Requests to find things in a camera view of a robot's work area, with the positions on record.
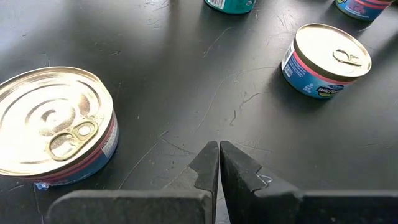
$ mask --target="pink label stripe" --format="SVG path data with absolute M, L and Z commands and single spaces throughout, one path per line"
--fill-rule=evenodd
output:
M 387 7 L 387 6 L 376 6 L 376 5 L 368 4 L 368 3 L 362 2 L 361 0 L 355 0 L 355 1 L 357 3 L 360 3 L 363 6 L 370 7 L 373 9 L 385 9 Z
M 297 52 L 296 52 L 296 51 L 293 52 L 293 56 L 294 56 L 294 58 L 298 61 L 298 63 L 299 63 L 304 69 L 306 69 L 307 72 L 309 72 L 311 75 L 313 75 L 313 76 L 315 76 L 315 77 L 317 77 L 317 78 L 319 78 L 319 79 L 321 79 L 321 80 L 323 80 L 323 81 L 330 82 L 330 83 L 333 83 L 333 84 L 340 84 L 340 85 L 347 85 L 347 84 L 352 83 L 352 82 L 341 82 L 341 81 L 331 80 L 331 79 L 329 79 L 329 78 L 323 77 L 323 76 L 319 75 L 317 72 L 315 72 L 314 70 L 312 70 L 310 67 L 308 67 L 308 66 L 300 59 L 300 57 L 297 55 Z
M 381 4 L 385 6 L 389 6 L 392 4 L 392 1 L 378 1 L 378 0 L 366 0 L 367 2 L 371 2 L 373 4 Z
M 114 122 L 115 122 L 115 118 L 113 117 L 112 122 L 111 122 L 111 127 L 113 127 Z M 73 174 L 83 170 L 84 168 L 86 168 L 88 165 L 93 163 L 93 161 L 95 161 L 97 158 L 99 158 L 100 155 L 102 155 L 102 153 L 103 153 L 102 147 L 104 146 L 104 144 L 108 140 L 109 136 L 111 135 L 112 130 L 113 130 L 113 128 L 109 129 L 108 133 L 106 133 L 105 138 L 103 139 L 101 144 L 97 147 L 96 151 L 92 152 L 88 157 L 83 159 L 80 163 L 75 164 L 74 166 L 71 166 L 68 169 L 65 169 L 61 172 L 57 172 L 55 174 L 50 174 L 46 177 L 40 177 L 39 179 L 44 180 L 45 182 L 51 182 L 54 180 L 59 180 L 64 177 L 73 175 Z

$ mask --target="pull tab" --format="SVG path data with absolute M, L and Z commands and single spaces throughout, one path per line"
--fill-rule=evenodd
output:
M 95 121 L 84 121 L 69 130 L 57 133 L 47 144 L 45 151 L 55 161 L 66 161 L 76 155 L 98 132 L 98 125 Z M 52 143 L 61 136 L 71 135 L 78 143 L 77 147 L 62 156 L 56 156 L 51 149 Z
M 361 59 L 359 59 L 359 57 L 349 54 L 345 50 L 335 50 L 333 52 L 333 56 L 338 62 L 346 63 L 348 65 L 362 66 Z

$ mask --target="logo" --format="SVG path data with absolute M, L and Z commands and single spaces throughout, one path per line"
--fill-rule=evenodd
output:
M 318 94 L 322 97 L 329 97 L 332 96 L 344 88 L 343 85 L 328 85 L 328 86 L 321 86 L 317 89 Z

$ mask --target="can lid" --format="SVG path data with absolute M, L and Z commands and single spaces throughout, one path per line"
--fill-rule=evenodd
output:
M 309 61 L 336 76 L 356 78 L 371 69 L 372 61 L 365 47 L 335 27 L 307 24 L 297 31 L 296 42 Z
M 0 174 L 32 176 L 83 158 L 108 128 L 110 94 L 70 67 L 29 71 L 0 84 Z

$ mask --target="can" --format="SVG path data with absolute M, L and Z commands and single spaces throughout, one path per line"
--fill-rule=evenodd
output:
M 395 0 L 335 0 L 343 13 L 365 21 L 373 21 Z
M 282 59 L 286 80 L 314 98 L 331 98 L 371 69 L 371 58 L 354 37 L 335 27 L 307 24 Z
M 111 95 L 97 76 L 78 68 L 40 68 L 5 81 L 0 114 L 0 174 L 38 189 L 89 177 L 118 143 Z
M 227 14 L 244 14 L 251 11 L 256 0 L 205 0 L 207 5 Z

